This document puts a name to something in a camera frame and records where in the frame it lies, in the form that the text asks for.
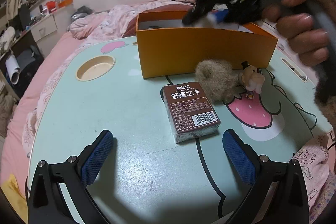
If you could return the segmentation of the person's right hand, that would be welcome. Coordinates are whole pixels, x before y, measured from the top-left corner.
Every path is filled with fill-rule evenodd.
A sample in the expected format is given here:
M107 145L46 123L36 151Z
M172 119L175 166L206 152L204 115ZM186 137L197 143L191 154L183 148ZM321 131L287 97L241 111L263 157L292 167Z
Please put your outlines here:
M294 7L306 0L281 0L284 6ZM332 20L335 20L335 0L316 0ZM313 67L327 60L329 38L323 29L313 30L313 18L307 13L281 16L280 7L268 6L262 12L262 18L277 23L278 33L288 39L288 44L300 61L307 67Z

